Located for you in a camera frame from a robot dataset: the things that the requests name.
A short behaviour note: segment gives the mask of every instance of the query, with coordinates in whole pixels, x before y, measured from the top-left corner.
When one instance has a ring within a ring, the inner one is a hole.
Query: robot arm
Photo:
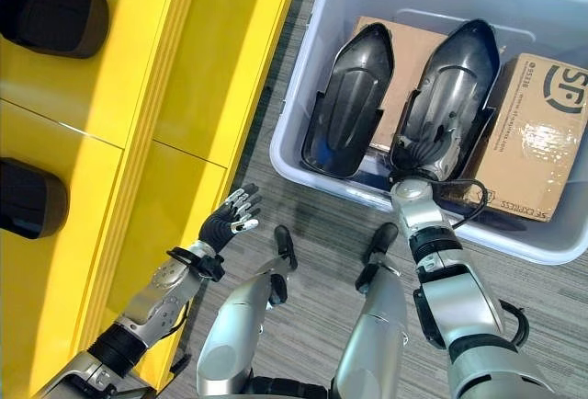
[[[37,394],[37,397],[108,398],[117,385],[160,339],[174,333],[178,317],[187,309],[203,279],[218,281],[224,271],[219,252],[238,233],[257,226],[260,201],[255,185],[237,189],[202,224],[198,240],[176,247],[151,281],[130,301],[96,342],[75,356]]]
[[[431,185],[405,179],[391,197],[421,283],[413,295],[421,327],[449,353],[452,397],[555,398],[531,359],[503,337],[502,307],[434,203]]]

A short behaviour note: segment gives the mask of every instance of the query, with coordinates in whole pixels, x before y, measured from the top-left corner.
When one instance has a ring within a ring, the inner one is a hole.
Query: silver robot leg
[[[198,397],[239,393],[251,372],[251,362],[276,282],[285,283],[288,264],[277,257],[237,287],[219,310],[200,353]]]
[[[362,272],[366,302],[333,381],[336,399],[396,397],[406,344],[406,301],[400,273],[383,254]]]

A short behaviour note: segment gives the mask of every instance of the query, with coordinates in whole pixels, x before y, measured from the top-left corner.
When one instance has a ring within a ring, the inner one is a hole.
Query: light blue plastic bin
[[[530,52],[588,68],[588,0],[315,0],[271,142],[271,161],[291,181],[382,211],[392,210],[388,193],[301,166],[316,92],[326,88],[334,57],[360,16],[445,34],[466,19],[481,17],[495,28],[503,63]],[[374,172],[374,167],[366,158],[360,169]],[[581,145],[552,221],[527,222],[526,228],[508,233],[469,223],[457,234],[540,264],[562,264],[581,255],[588,248],[587,141]]]

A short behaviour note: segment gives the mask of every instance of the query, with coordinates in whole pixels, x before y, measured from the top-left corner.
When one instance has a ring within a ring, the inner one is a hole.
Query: cardboard box
[[[489,97],[498,117],[464,177],[490,191],[489,206],[548,222],[586,126],[588,70],[531,54],[506,64]],[[480,201],[471,187],[464,200]]]
[[[354,36],[363,27],[374,22],[384,24],[390,31],[394,53],[394,73],[381,104],[384,114],[370,146],[388,152],[406,99],[419,85],[429,57],[447,36],[373,17],[360,17]]]

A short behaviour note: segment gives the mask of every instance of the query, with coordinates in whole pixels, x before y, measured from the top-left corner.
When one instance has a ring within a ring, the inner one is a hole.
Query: yellow cabinet
[[[2,389],[34,393],[76,353],[80,312],[121,150],[0,101],[0,155],[57,176],[69,213],[55,235],[28,240],[0,231]]]
[[[107,1],[92,58],[0,39],[1,154],[54,173],[72,199],[53,237],[0,233],[5,399],[87,348],[226,196],[289,4]],[[138,367],[158,390],[178,338]]]

